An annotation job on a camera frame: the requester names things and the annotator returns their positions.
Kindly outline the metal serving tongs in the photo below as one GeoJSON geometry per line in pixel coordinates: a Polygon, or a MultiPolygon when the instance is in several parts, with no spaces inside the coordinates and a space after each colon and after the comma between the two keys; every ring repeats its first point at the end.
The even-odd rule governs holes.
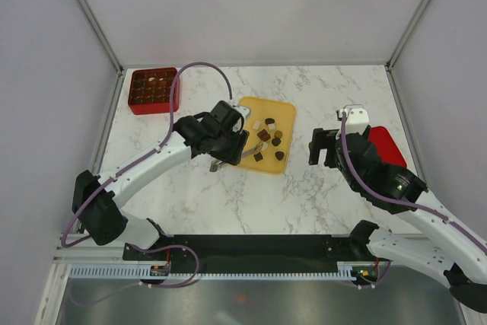
{"type": "MultiPolygon", "coordinates": [[[[250,155],[254,155],[254,154],[259,153],[262,149],[263,144],[264,144],[264,142],[260,141],[254,147],[252,147],[246,151],[243,151],[241,156],[240,156],[240,159],[243,160],[244,158],[246,158],[250,155]]],[[[214,173],[214,172],[220,170],[221,168],[226,167],[227,165],[228,165],[227,162],[223,162],[223,161],[219,161],[219,160],[215,159],[211,162],[210,167],[209,167],[209,171],[211,173],[214,173]]]]}

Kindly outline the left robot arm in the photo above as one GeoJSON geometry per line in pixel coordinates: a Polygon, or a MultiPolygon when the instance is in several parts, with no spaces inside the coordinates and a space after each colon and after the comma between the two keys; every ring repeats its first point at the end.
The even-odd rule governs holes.
{"type": "Polygon", "coordinates": [[[150,260],[167,249],[159,224],[122,211],[123,206],[153,180],[199,155],[236,166],[249,133],[244,129],[250,108],[221,100],[209,112],[179,118],[171,134],[127,161],[98,175],[86,170],[75,181],[72,210],[98,246],[114,241],[134,244],[150,260]]]}

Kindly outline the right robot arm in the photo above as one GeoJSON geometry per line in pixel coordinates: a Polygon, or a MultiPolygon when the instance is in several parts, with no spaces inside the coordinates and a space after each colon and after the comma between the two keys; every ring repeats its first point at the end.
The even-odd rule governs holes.
{"type": "Polygon", "coordinates": [[[464,306],[486,312],[486,240],[465,226],[426,183],[407,167],[387,129],[366,126],[348,130],[317,128],[308,145],[310,165],[326,153],[324,165],[337,169],[352,191],[373,207],[409,223],[432,247],[401,239],[368,221],[355,226],[363,231],[348,240],[357,260],[371,254],[398,262],[442,284],[464,306]]]}

